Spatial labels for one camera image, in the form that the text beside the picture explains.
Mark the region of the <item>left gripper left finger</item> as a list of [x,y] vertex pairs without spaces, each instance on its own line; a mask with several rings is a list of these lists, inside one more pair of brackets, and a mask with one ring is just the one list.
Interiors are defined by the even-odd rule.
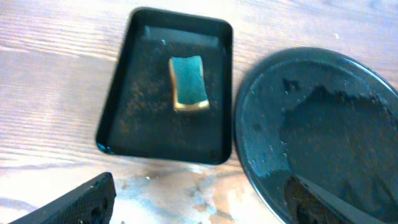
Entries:
[[10,224],[108,224],[115,198],[113,176],[103,172]]

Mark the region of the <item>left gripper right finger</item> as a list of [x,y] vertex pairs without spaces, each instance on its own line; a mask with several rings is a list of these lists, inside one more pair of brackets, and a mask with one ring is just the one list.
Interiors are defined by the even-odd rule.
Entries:
[[292,223],[382,223],[363,211],[364,205],[349,182],[333,194],[300,175],[291,175],[284,189],[284,200]]

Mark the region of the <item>yellow green scrub sponge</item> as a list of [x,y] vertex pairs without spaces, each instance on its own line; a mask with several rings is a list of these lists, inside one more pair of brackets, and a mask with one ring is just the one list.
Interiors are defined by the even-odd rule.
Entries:
[[170,57],[169,73],[175,111],[201,111],[210,107],[199,55]]

